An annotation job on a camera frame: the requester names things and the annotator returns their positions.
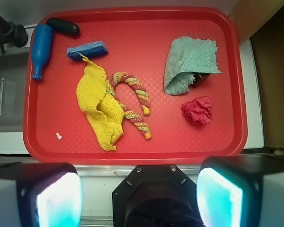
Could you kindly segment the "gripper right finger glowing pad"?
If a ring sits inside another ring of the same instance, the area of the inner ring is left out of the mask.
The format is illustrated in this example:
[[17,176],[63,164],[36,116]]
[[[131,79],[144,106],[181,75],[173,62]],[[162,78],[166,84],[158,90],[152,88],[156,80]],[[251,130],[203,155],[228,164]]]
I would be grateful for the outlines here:
[[284,156],[208,157],[196,197],[206,227],[284,227]]

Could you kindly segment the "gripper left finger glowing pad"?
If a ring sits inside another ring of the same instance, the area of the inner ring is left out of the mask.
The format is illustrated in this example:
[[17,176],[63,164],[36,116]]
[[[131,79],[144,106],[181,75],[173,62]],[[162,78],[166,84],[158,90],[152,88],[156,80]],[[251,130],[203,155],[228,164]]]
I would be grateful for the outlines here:
[[0,163],[0,227],[77,227],[83,185],[69,163]]

